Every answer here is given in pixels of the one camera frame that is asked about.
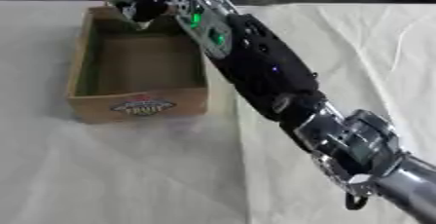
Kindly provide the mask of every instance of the robotic arm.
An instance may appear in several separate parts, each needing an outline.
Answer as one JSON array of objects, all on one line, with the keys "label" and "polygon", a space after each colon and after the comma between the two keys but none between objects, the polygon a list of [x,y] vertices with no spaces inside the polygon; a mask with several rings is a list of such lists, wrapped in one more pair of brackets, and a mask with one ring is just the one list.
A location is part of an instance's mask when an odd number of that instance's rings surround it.
[{"label": "robotic arm", "polygon": [[[229,0],[164,1],[246,101],[278,122],[344,189],[348,209],[360,209],[379,195],[420,223],[436,223],[436,167],[402,150],[389,122],[366,110],[342,116],[319,90],[316,73],[261,22],[240,15]],[[141,5],[129,7],[147,13]],[[131,10],[128,16],[134,19]]]}]

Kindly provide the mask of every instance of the wooden box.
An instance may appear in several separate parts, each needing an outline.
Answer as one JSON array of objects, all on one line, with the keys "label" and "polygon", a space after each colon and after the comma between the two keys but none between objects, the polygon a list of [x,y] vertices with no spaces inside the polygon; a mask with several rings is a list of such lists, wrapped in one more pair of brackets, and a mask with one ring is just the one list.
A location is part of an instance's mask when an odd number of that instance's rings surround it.
[{"label": "wooden box", "polygon": [[86,12],[67,99],[86,123],[206,111],[199,47],[172,17],[137,31],[116,9]]}]

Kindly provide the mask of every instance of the white tablecloth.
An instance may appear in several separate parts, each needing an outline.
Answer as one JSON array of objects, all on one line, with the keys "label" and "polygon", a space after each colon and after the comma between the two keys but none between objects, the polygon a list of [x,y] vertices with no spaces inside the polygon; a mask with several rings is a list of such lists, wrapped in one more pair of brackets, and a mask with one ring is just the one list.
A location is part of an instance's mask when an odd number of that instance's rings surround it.
[{"label": "white tablecloth", "polygon": [[0,2],[0,223],[245,223],[235,97],[209,113],[85,125],[63,97],[87,2]]},{"label": "white tablecloth", "polygon": [[[344,193],[276,124],[243,99],[235,107],[232,90],[210,64],[205,116],[77,122],[63,91],[82,13],[92,5],[99,3],[0,2],[1,223],[234,224],[246,216],[256,224],[415,223],[377,198],[361,211],[345,210]],[[436,163],[436,8],[244,11],[319,73],[340,110],[384,115],[408,149]]]},{"label": "white tablecloth", "polygon": [[[393,121],[402,144],[436,163],[436,7],[281,5],[251,8],[319,73],[343,112]],[[345,210],[345,194],[278,126],[238,101],[252,223],[416,223],[383,199]]]}]

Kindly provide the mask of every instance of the green object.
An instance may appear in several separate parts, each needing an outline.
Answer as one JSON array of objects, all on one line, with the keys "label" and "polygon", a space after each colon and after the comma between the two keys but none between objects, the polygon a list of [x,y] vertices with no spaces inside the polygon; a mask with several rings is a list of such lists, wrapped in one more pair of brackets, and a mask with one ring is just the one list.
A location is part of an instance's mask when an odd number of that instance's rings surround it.
[{"label": "green object", "polygon": [[216,31],[214,28],[209,30],[209,38],[218,46],[223,45],[225,41],[224,35]]},{"label": "green object", "polygon": [[196,28],[200,25],[201,14],[193,14],[191,17],[191,28]]}]

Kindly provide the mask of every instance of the box label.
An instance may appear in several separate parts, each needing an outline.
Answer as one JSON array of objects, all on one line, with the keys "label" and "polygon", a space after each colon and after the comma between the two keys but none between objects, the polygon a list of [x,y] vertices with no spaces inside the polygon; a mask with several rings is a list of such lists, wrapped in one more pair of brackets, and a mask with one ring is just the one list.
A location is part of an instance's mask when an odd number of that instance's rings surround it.
[{"label": "box label", "polygon": [[115,105],[111,107],[111,110],[124,112],[132,116],[148,117],[174,106],[176,106],[176,104],[173,102],[164,99],[153,99],[147,95],[142,95]]}]

